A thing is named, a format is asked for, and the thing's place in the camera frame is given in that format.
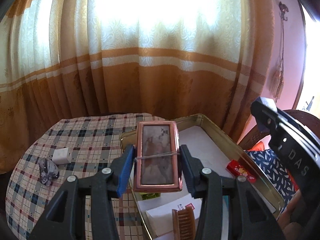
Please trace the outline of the person's right hand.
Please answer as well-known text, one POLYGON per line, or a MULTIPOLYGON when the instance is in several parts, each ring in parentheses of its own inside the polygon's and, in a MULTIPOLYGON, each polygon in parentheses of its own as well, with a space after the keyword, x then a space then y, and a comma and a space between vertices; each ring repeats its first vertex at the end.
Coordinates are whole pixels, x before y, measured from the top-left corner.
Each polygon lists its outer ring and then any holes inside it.
POLYGON ((302 233, 302 226, 297 222, 305 211, 306 203, 300 190, 289 201, 277 222, 286 239, 298 239, 302 233))

